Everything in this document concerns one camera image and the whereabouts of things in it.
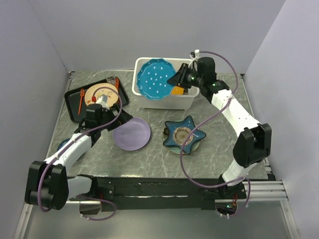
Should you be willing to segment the yellow polka dot plate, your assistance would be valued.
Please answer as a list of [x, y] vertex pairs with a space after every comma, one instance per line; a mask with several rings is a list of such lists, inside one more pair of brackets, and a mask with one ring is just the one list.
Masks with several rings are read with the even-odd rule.
[[173, 87], [173, 89], [171, 91], [172, 95], [185, 95], [186, 93], [187, 93], [187, 90], [185, 90], [182, 87], [178, 87], [178, 86]]

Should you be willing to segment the purple plastic plate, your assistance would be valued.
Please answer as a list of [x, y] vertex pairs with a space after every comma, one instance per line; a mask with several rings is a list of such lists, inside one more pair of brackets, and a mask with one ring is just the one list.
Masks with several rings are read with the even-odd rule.
[[126, 151], [135, 151], [143, 148], [150, 137], [150, 126], [141, 118], [133, 118], [113, 132], [115, 144]]

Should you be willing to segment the blue polka dot plate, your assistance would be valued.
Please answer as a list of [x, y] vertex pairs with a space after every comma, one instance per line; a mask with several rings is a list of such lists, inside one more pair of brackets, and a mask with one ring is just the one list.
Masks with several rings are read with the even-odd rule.
[[162, 100], [169, 96], [173, 85], [167, 83], [176, 71], [171, 63], [162, 58], [152, 58], [137, 74], [137, 87], [148, 100]]

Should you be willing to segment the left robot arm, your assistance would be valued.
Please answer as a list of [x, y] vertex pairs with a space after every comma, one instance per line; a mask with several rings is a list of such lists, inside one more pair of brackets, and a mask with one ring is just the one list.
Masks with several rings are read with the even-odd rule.
[[99, 194], [97, 178], [79, 174], [68, 177], [75, 162], [101, 137], [103, 130], [112, 131], [133, 119], [119, 104], [105, 108], [89, 105], [71, 138], [44, 161], [34, 161], [28, 170], [24, 201], [39, 206], [44, 212], [60, 210], [67, 200], [83, 195], [88, 200]]

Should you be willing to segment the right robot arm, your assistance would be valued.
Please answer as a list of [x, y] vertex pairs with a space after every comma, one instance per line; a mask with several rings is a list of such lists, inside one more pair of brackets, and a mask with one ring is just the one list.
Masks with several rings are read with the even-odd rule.
[[233, 161], [221, 175], [219, 195], [230, 198], [248, 172], [270, 155], [272, 129], [267, 123], [260, 123], [236, 100], [234, 90], [217, 79], [215, 62], [210, 57], [200, 57], [197, 68], [183, 63], [167, 83], [184, 89], [197, 87], [200, 93], [223, 114], [233, 127], [237, 141], [233, 148]]

